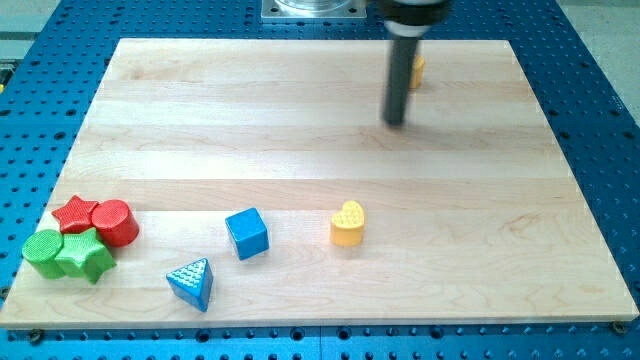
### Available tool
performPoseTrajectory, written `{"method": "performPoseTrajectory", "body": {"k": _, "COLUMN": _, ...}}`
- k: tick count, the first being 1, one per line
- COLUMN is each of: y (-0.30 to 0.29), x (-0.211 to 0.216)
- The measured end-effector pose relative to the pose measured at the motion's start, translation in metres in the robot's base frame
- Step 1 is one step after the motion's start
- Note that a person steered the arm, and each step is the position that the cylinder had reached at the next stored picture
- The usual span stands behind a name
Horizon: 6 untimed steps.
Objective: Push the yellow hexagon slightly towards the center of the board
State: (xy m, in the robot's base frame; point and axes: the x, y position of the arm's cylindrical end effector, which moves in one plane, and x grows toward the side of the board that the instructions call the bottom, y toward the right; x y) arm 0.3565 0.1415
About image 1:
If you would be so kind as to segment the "black robot arm end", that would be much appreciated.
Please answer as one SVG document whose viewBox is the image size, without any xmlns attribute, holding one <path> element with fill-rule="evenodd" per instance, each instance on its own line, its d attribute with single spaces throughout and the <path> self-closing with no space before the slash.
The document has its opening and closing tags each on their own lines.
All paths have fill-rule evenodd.
<svg viewBox="0 0 640 360">
<path fill-rule="evenodd" d="M 453 0 L 379 0 L 384 26 L 395 36 L 420 38 L 449 15 Z"/>
</svg>

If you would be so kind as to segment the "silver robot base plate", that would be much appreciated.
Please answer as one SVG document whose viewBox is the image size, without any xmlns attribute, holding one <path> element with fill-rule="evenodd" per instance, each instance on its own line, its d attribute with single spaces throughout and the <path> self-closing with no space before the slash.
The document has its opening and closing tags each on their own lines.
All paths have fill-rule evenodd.
<svg viewBox="0 0 640 360">
<path fill-rule="evenodd" d="M 365 0 L 262 0 L 261 17 L 290 19 L 362 19 L 367 17 Z"/>
</svg>

